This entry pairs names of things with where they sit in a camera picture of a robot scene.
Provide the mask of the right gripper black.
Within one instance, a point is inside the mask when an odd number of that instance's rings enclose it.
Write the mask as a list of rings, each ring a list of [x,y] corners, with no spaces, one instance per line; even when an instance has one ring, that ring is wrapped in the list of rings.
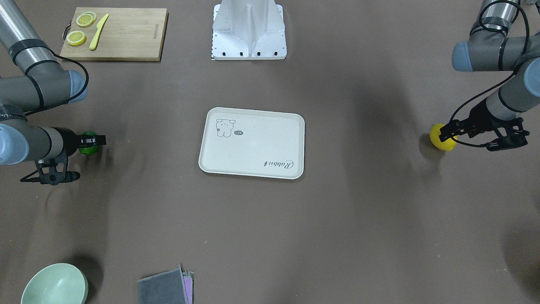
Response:
[[[64,152],[66,157],[70,157],[79,147],[106,146],[107,144],[105,135],[77,135],[67,128],[53,127],[53,129],[53,157],[58,157]]]

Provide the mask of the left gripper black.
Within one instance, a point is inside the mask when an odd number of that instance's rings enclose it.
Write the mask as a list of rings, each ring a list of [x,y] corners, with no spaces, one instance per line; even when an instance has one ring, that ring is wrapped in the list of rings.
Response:
[[[475,137],[480,133],[494,131],[499,127],[502,127],[501,120],[496,119],[488,110],[487,102],[482,101],[470,110],[467,119],[463,121],[452,120],[440,127],[438,138],[444,142],[464,134],[467,134],[468,137]]]

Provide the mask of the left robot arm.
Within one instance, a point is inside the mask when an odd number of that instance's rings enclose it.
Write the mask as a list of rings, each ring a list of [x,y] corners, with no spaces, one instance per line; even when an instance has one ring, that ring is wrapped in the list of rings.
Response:
[[[509,71],[511,75],[487,89],[481,102],[464,120],[452,117],[440,127],[433,143],[452,141],[466,134],[494,132],[496,138],[481,144],[490,151],[525,146],[529,132],[521,114],[539,104],[539,35],[532,36],[519,0],[484,0],[467,41],[455,45],[456,71]]]

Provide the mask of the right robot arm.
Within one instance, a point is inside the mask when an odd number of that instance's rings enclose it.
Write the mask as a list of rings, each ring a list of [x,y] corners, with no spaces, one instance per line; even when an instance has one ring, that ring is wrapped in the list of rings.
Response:
[[[1,78],[1,164],[48,161],[106,145],[104,135],[29,125],[29,115],[87,97],[89,74],[66,70],[13,0],[2,0],[1,44],[23,75]]]

